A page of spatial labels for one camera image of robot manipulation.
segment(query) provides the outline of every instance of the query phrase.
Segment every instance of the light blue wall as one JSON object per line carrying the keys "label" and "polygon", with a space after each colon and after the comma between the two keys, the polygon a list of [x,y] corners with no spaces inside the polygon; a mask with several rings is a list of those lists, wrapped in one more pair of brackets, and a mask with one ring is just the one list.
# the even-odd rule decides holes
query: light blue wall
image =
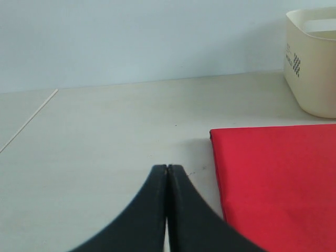
{"label": "light blue wall", "polygon": [[334,0],[0,0],[0,92],[282,68],[285,14]]}

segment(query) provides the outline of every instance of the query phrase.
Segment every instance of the seam line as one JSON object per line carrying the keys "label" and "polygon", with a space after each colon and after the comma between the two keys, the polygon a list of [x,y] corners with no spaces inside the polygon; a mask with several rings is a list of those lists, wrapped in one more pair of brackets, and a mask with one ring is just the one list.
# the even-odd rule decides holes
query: seam line
{"label": "seam line", "polygon": [[21,131],[27,126],[30,121],[41,111],[41,109],[55,96],[55,94],[58,92],[58,89],[55,89],[52,94],[41,104],[41,106],[29,117],[29,119],[21,126],[21,128],[16,131],[16,133],[11,137],[11,139],[8,140],[7,143],[0,149],[0,154],[6,149],[7,146],[17,137],[17,135],[20,134]]}

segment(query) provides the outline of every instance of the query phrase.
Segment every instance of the folded red towel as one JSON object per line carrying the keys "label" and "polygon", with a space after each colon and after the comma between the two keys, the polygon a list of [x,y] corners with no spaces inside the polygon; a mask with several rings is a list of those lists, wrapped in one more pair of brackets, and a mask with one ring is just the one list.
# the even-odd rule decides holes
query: folded red towel
{"label": "folded red towel", "polygon": [[336,124],[211,131],[223,213],[267,251],[336,251]]}

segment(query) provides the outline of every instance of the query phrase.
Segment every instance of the cream plastic basket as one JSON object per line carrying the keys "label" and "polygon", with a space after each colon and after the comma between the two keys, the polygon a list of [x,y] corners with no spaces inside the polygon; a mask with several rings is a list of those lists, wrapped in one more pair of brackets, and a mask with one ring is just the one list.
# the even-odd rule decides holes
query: cream plastic basket
{"label": "cream plastic basket", "polygon": [[287,13],[285,78],[299,105],[319,117],[336,118],[336,27],[306,31],[312,20],[336,20],[336,7]]}

